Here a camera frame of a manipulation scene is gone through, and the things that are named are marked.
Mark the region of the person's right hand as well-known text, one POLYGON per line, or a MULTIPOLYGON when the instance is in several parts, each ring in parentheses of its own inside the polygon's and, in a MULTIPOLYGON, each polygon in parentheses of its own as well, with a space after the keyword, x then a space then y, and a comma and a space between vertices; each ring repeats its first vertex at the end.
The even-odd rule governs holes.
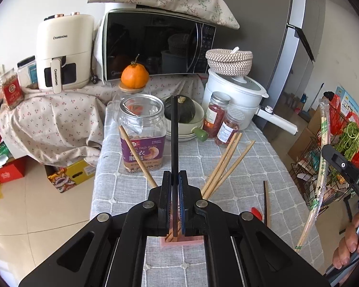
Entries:
POLYGON ((359 237, 357 228, 359 227, 359 212, 353 217, 352 222, 347 226, 345 235, 334 251, 332 264, 338 270, 350 263, 350 254, 359 254, 359 237))

